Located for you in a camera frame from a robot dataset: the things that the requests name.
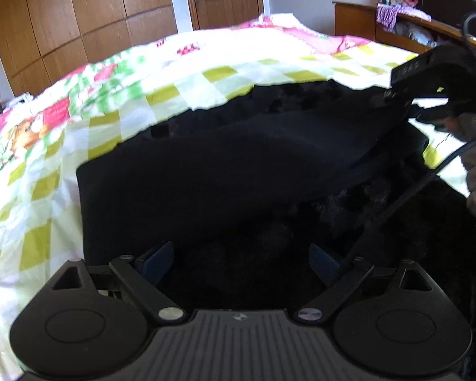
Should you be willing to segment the wooden wardrobe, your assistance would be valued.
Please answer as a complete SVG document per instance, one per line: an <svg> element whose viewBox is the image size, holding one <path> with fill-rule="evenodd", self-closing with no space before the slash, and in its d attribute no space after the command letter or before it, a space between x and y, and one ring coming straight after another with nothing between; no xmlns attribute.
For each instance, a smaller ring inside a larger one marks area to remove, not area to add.
<svg viewBox="0 0 476 381"><path fill-rule="evenodd" d="M176 32L172 0L0 0L0 58L16 96Z"/></svg>

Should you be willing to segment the checkered floral bed quilt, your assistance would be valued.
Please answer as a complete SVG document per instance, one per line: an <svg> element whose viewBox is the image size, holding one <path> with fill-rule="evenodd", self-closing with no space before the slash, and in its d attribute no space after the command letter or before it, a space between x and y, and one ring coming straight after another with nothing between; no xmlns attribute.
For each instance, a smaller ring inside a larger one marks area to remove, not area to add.
<svg viewBox="0 0 476 381"><path fill-rule="evenodd" d="M392 44L329 36L291 14L168 36L87 64L0 116L0 380L21 370L12 321L68 259L82 255L77 167L141 130L259 85L333 79L387 86L415 56Z"/></svg>

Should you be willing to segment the black knit garment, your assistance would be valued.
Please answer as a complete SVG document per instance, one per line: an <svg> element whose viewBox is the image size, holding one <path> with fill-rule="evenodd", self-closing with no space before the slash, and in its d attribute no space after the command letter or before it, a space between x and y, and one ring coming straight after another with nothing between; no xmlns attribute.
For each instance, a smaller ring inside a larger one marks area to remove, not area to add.
<svg viewBox="0 0 476 381"><path fill-rule="evenodd" d="M428 180L426 136L379 88L334 81L256 87L148 126L78 167L89 266L173 245L157 284L189 310L296 312L356 258L374 272L348 299L385 294L418 262L470 324L476 380L476 217ZM311 269L317 245L340 264Z"/></svg>

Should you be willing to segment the purple patterned cloth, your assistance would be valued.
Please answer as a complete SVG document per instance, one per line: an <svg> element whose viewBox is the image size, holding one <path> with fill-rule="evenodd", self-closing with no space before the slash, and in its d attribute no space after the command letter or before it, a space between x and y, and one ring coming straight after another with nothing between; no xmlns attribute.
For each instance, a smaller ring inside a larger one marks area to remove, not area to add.
<svg viewBox="0 0 476 381"><path fill-rule="evenodd" d="M381 25L387 32L395 30L397 15L401 11L401 6L391 6L379 3L376 9L376 23Z"/></svg>

